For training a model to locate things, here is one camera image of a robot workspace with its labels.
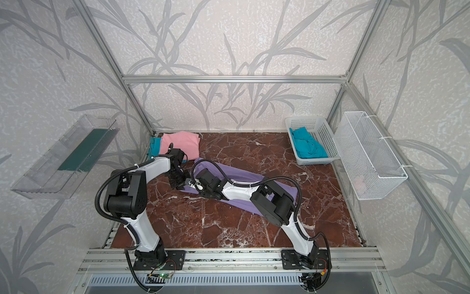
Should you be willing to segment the grey plastic laundry basket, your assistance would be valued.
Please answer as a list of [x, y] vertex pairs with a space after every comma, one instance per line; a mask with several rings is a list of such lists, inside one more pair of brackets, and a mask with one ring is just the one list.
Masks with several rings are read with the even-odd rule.
[[289, 117], [285, 125], [297, 165], [330, 164], [340, 159], [334, 134], [324, 118]]

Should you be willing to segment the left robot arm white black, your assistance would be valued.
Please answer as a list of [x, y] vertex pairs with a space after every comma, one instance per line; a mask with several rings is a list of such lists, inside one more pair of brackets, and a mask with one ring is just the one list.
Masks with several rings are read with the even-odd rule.
[[153, 229], [146, 212], [147, 184], [160, 175], [166, 175], [171, 187], [182, 187], [188, 177], [181, 168], [185, 156], [182, 150], [171, 147], [165, 154], [142, 164], [115, 170], [104, 184], [103, 213], [123, 224], [134, 241], [135, 257], [142, 262], [158, 265], [167, 260], [163, 241]]

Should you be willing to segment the purple t-shirt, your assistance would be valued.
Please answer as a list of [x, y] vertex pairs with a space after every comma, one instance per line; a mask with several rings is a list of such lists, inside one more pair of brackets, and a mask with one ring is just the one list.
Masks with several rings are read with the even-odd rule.
[[[217, 163], [217, 165], [225, 172], [225, 174], [231, 180], [236, 181], [236, 182], [256, 183], [258, 181], [264, 180], [263, 175], [259, 175], [259, 174], [242, 170], [242, 169], [237, 169], [235, 167], [231, 167], [229, 165], [224, 165], [221, 163]], [[217, 176], [220, 179], [223, 178], [220, 171], [209, 162], [202, 162], [201, 164], [198, 164], [195, 169], [195, 175], [199, 173], [200, 171], [202, 171], [203, 169], [208, 169], [213, 175]], [[282, 189], [284, 189], [286, 193], [289, 193], [294, 201], [296, 200], [297, 189], [294, 186], [283, 184], [280, 181], [275, 181], [275, 183], [278, 184]], [[229, 200], [229, 201], [223, 200], [222, 202], [228, 203], [231, 206], [246, 210], [250, 213], [254, 213], [260, 216], [262, 215], [250, 200]]]

